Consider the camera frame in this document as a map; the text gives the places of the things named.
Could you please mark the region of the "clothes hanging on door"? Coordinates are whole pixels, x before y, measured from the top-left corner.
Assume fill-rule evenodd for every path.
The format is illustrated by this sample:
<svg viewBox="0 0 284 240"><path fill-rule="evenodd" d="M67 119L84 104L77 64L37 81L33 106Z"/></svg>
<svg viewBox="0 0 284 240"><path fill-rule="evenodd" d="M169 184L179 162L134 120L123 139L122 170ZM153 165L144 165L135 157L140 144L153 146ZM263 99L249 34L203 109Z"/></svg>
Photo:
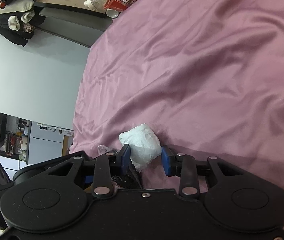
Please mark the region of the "clothes hanging on door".
<svg viewBox="0 0 284 240"><path fill-rule="evenodd" d="M45 17L34 0L0 0L0 35L19 46L26 46Z"/></svg>

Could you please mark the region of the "white soft bag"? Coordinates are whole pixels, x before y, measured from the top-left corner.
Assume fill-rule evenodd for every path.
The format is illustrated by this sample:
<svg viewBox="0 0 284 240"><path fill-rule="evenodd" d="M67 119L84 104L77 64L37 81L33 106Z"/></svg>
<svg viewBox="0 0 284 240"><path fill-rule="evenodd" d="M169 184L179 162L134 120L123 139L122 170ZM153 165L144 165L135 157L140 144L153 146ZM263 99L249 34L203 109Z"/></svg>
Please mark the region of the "white soft bag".
<svg viewBox="0 0 284 240"><path fill-rule="evenodd" d="M147 124L141 124L121 133L118 139L122 145L130 146L130 159L138 172L162 153L160 140Z"/></svg>

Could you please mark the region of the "purple bed sheet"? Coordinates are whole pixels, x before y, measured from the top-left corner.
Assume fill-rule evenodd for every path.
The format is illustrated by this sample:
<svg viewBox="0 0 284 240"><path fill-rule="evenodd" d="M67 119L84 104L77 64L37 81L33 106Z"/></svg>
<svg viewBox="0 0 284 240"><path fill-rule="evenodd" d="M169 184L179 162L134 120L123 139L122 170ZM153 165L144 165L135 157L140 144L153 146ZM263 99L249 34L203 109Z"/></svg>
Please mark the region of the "purple bed sheet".
<svg viewBox="0 0 284 240"><path fill-rule="evenodd" d="M72 152L147 124L284 189L284 0L138 0L91 47Z"/></svg>

